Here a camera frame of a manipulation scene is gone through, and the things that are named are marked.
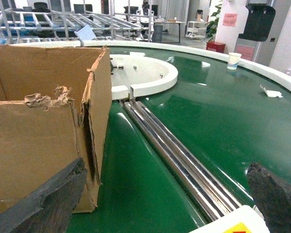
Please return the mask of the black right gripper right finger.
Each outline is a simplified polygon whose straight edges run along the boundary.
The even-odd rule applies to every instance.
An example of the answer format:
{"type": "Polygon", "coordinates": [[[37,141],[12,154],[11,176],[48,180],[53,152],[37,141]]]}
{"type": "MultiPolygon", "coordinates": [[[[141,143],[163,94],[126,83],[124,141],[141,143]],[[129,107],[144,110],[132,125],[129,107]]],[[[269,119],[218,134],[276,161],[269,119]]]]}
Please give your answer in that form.
{"type": "Polygon", "coordinates": [[[291,233],[291,184],[252,162],[246,174],[255,205],[271,233],[291,233]]]}

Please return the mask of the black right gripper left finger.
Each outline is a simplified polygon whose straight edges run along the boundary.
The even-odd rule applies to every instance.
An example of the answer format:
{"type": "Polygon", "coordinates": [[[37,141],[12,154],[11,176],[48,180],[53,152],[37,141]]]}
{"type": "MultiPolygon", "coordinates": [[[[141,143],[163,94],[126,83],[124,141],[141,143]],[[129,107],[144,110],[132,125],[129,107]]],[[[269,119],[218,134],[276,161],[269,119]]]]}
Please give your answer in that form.
{"type": "Polygon", "coordinates": [[[79,157],[27,197],[0,214],[0,233],[63,233],[87,178],[79,157]]]}

